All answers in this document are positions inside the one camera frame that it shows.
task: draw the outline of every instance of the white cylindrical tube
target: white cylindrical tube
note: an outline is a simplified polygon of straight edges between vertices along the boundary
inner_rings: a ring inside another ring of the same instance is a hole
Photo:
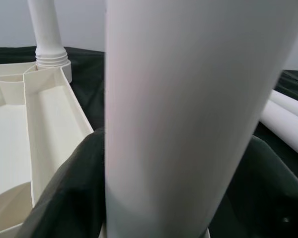
[[[298,153],[298,117],[271,100],[260,121]]]
[[[108,0],[109,238],[197,238],[298,33],[298,0]]]
[[[36,38],[36,60],[41,67],[62,66],[68,55],[61,42],[54,0],[28,0]]]
[[[298,101],[290,98],[280,92],[275,90],[272,91],[270,95],[270,100],[274,103],[278,104],[279,106],[283,107],[284,109],[288,110],[289,112],[298,116]]]

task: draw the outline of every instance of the white plastic tray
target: white plastic tray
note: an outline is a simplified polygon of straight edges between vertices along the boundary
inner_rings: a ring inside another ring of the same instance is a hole
[[[0,238],[13,237],[92,131],[62,67],[0,65]]]

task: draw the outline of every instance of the white plastic rod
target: white plastic rod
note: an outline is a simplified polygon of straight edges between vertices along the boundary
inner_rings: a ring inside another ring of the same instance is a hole
[[[289,112],[298,116],[298,101],[290,98],[280,92],[275,90],[272,91],[270,95],[270,100],[274,103],[278,104],[279,106],[287,109]]]
[[[268,100],[260,121],[298,153],[298,117]]]
[[[108,0],[109,238],[209,225],[298,33],[298,0]]]
[[[41,67],[56,67],[68,63],[56,17],[54,0],[28,0],[36,38],[36,60]]]

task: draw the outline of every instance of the white pipe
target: white pipe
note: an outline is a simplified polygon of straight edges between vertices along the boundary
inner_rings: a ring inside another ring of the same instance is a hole
[[[298,0],[108,0],[109,238],[209,225],[298,33]]]
[[[287,109],[289,112],[298,116],[298,101],[290,98],[280,92],[275,90],[272,91],[270,95],[270,100],[274,103],[278,104],[279,106]]]
[[[62,66],[68,63],[56,17],[54,0],[28,0],[36,38],[36,60],[41,67]]]
[[[298,117],[268,100],[260,121],[298,153]]]

